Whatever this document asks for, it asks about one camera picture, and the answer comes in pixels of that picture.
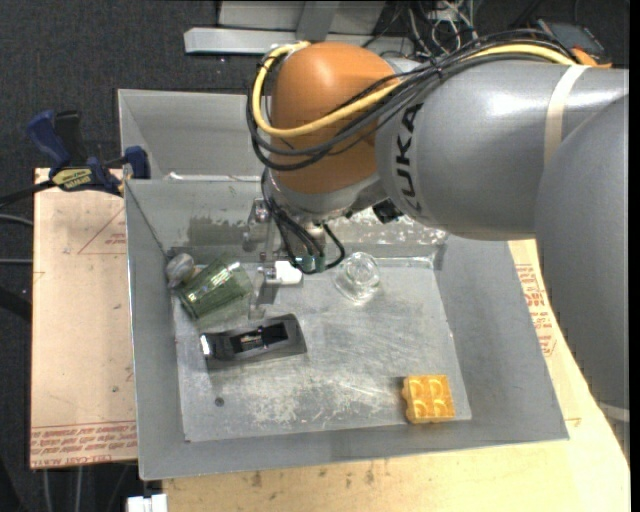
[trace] wire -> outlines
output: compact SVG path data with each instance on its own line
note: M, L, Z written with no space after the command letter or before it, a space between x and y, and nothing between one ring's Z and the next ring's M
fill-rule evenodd
M371 43L373 43L374 41L377 41L378 39L380 39L384 34L387 33L387 31L391 28L391 26L395 23L395 21L400 17L400 15L402 14L402 8L400 7L400 2L397 2L394 8L394 12L393 12L393 16L391 17L391 20L389 21L389 23L387 23L387 26L382 30L382 32L380 32L379 34L376 34L375 36L373 36L371 39L369 39L368 41L366 41L363 45L362 48L366 48L367 46L369 46Z
M113 489L113 493L111 494L111 497L109 498L109 502L107 503L107 508L105 509L105 512L111 512L111 508L113 507L113 504L115 503L116 496L118 494L118 491L120 490L120 486L122 485L122 482L124 481L124 477L125 477L128 469L129 469L128 465L125 465L124 468L122 469L122 473L120 473L120 478L118 478L118 481L116 482L116 486Z
M33 260L9 258L0 259L0 265L31 265Z
M76 481L76 504L73 507L73 512L80 512L80 498L82 496L82 472L83 466L78 468L78 479Z
M256 152L258 158L267 167L273 170L292 171L302 169L308 165L311 165L312 163L317 162L321 158L324 158L324 156L331 154L330 150L337 144L349 138L352 138L355 134L360 134L360 130L368 127L370 123L379 120L384 114L392 111L394 108L402 105L403 103L406 104L410 98L415 97L425 87L428 87L429 84L433 82L433 80L442 80L444 75L448 72L452 70L454 70L455 72L456 67L463 61L473 61L472 64L476 65L487 61L487 57L489 57L489 60L498 58L540 58L545 61L551 60L552 62L574 64L574 61L569 58L569 54L566 49L557 45L553 41L513 38L514 35L529 35L531 32L532 31L530 30L509 31L507 33L485 36L480 38L478 41L470 41L469 43L465 44L460 51L456 52L455 55L447 57L440 62L435 62L432 65L421 65L410 72L391 75L378 80L376 83L372 84L372 86L356 94L352 99L355 100L362 98L365 93L368 94L368 92L374 87L385 83L385 81L388 81L390 78L405 78L405 80L399 82L393 94L388 98L385 98L385 101L380 101L374 104L364 114L360 114L359 116L354 117L354 119L346 126L344 126L334 137L321 144L304 149L287 150L281 147L275 147L268 141L263 139L258 132L256 124L254 123L254 114L251 109L251 103L247 102L247 122L249 130L251 132L254 151ZM511 37L511 39L503 40L503 38L506 37ZM345 104L353 104L353 101L349 100ZM262 154L261 148L281 155L311 156L306 160L298 161L293 164L281 164L279 162L270 160L267 156Z
M447 16L447 21L449 23L449 26L451 27L451 30L453 31L453 33L455 34L455 39L456 39L456 51L459 50L462 47L462 39L460 39L460 32L458 32L457 28L456 28L456 24L453 22L453 20L451 19L451 16Z
M291 264L291 266L293 266L294 268L297 268L303 274L306 274L306 275L316 274L318 273L318 270L307 270L298 263L296 259L296 255L294 254L291 248L289 234L294 235L296 238L298 238L298 240L300 240L300 242L305 246L307 250L307 254L309 256L315 256L314 254L314 251L315 251L317 253L318 258L324 258L325 257L324 249L320 246L320 243L318 242L318 240L315 237L313 237L300 224L296 223L291 217L289 217L286 211L282 207L280 207L272 197L271 198L268 197L264 187L266 182L267 172L268 172L268 169L265 168L265 170L262 173L262 178L260 179L262 197L265 201L265 204L267 205L267 209L271 213L271 216L276 224L276 227L278 228L278 231L280 232L280 236L282 238L282 242L284 244L287 257L289 259L289 263ZM333 231L331 231L329 226L326 223L323 223L322 227L324 231L327 233L327 235L329 236L329 238L331 238L333 243L336 245L336 247L338 248L338 251L340 252L340 255L334 261L332 261L331 263L325 266L326 269L331 269L342 262L342 260L346 256L346 251L342 243L333 234Z
M51 504L51 491L49 490L49 470L45 469L42 472L42 480L44 484L44 500L47 504L47 512L53 512L53 505Z
M17 222L19 224L24 224L25 226L33 227L33 222L31 222L29 219L17 217L16 215L9 215L7 213L0 213L0 220L4 220L7 222Z
M413 15L413 11L409 9L408 14L409 14L409 25L411 26L411 31L413 32L414 37L416 38L416 40L414 41L414 44L418 43L422 47L422 49L427 53L427 55L432 55L431 50L429 50L429 48L423 41L422 36L418 32L418 27L416 26L416 18Z
M401 84L403 83L402 81L398 81L398 82L392 83L391 85L385 86L382 89L375 90L367 94L366 96L359 97L359 99L349 103L348 105L342 108L339 108L337 110L334 110L329 114L319 119L316 119L315 121L312 121L310 123L306 123L304 125L301 125L295 128L286 128L286 129L275 128L269 125L264 120L261 109L260 109L262 89L263 89L266 73L270 70L271 66L273 65L277 57L280 57L284 54L290 54L291 52L297 51L298 49L301 49L301 48L305 48L308 45L309 45L308 43L304 42L304 43L299 43L297 45L283 46L280 48L276 48L275 50L273 50L268 54L267 58L264 61L264 65L261 66L260 70L258 71L258 75L254 82L254 86L250 90L251 107L250 107L250 110L248 110L247 112L248 117L250 114L250 117L252 118L250 119L250 124L255 123L256 126L262 129L264 132L277 137L289 138L289 137L298 137L300 135L306 135L309 133L313 133L317 130L320 130L321 128L325 128L327 126L335 124L336 122L348 117L354 117L354 116L356 118L362 117L362 114L360 114L360 116L357 116L356 114L363 110L367 111L370 108L383 103L383 100L389 99L391 96L391 93L395 91L398 87L400 87ZM522 54L540 56L540 57L546 58L551 62L555 62L559 64L567 64L567 65L575 64L575 61L573 61L571 58L565 57L562 54L560 54L560 52L558 51L558 48L545 47L545 43L543 41L534 41L534 40L520 41L518 44L502 42L499 45L499 49L493 48L492 46L495 47L498 45L493 44L493 45L489 45L486 49L482 49L482 48L476 49L471 54L466 56L461 54L460 58L465 58L465 57L475 58L475 57L488 55L488 54L495 54L495 53L514 53L514 54L522 53ZM253 144L254 150L256 150L257 146L255 142L257 138L253 137L253 139L254 139L254 144ZM309 148L306 148L305 150L302 150L302 153L308 154L309 151L310 151ZM325 152L324 154L318 153L301 163L299 162L291 165L282 164L280 165L280 168L276 168L276 170L283 170L283 171L296 170L301 168L301 164L302 166L311 165L312 163L315 163L316 161L318 161L320 158L323 158L324 156L326 156L326 154L327 152ZM265 165L270 165L267 161L265 161L264 158L260 158L260 160L263 163L265 163Z
M458 15L458 17L463 21L463 23L465 25L467 25L468 28L471 29L471 36L474 39L478 39L478 33L476 32L475 28L473 27L473 22L471 21L470 18L467 18L467 16L465 16L465 14L460 10L460 2L458 3L458 5L452 5L449 2L447 2L446 0L443 0L442 2L444 5L446 5L447 7L449 7L449 9L451 9L452 11L455 11L455 13Z
M576 65L576 61L574 61L573 59L570 59L569 57L565 57L564 55L556 51L549 50L548 48L529 47L529 46L530 45L526 45L526 44L512 44L512 45L506 45L504 47L488 48L486 50L479 52L477 56L497 55L500 53L516 53L516 54L526 53L529 55L536 55L539 57L543 57L551 62L555 62L556 64L565 64L567 66Z
M33 196L33 194L35 194L36 192L40 192L42 190L46 190L54 186L55 184L49 180L43 183L38 183L37 185L31 185L30 187L27 187L23 190L19 190L18 192L13 192L12 194L1 196L0 208L4 208L9 204L15 203L16 201L20 201L21 199L27 199L28 197Z
M448 51L444 46L442 46L442 43L440 43L439 39L438 39L438 35L437 35L437 29L438 26L440 25L440 23L442 23L442 19L440 18L438 21L436 21L432 26L431 26L431 40L436 44L436 46L438 48L440 48L440 51L442 53L444 53L445 55L450 55L451 52Z

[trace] black carpet floor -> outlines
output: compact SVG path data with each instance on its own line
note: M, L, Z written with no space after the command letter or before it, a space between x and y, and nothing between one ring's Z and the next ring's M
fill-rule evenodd
M528 3L484 0L480 32L506 29ZM184 54L184 32L213 25L215 9L212 1L2 0L0 195L29 186L32 169L49 163L25 135L29 119L44 109L80 110L90 154L107 160L120 151L119 88L244 92L255 57ZM628 0L547 0L536 13L566 21L577 14L615 64L628 67ZM24 200L2 213L32 218L32 209ZM27 226L0 222L0 259L30 258L31 252ZM27 462L30 300L31 267L0 264L1 511L47 510L43 473L30 471ZM49 472L54 510L74 509L78 478L76 470ZM79 510L102 511L110 500L112 510L120 510L120 495L144 488L135 466L102 465L83 470L80 490Z

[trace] beige table surface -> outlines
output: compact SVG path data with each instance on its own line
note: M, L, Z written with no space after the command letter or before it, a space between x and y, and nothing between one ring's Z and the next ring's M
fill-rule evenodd
M135 458L122 200L36 198L32 467ZM630 510L629 467L547 307L535 245L511 249L570 440L170 479L170 512Z

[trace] green bottle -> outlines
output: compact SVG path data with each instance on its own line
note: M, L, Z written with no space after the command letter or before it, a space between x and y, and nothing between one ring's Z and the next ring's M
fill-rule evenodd
M194 272L175 287L180 301L195 318L224 308L251 293L252 283L239 262L214 260L209 266Z

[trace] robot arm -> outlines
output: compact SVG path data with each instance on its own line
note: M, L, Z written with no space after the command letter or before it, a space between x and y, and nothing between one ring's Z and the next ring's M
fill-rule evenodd
M485 46L426 66L341 43L294 49L262 125L271 144L254 138L265 198L301 226L390 200L459 236L535 237L594 397L628 422L628 71Z

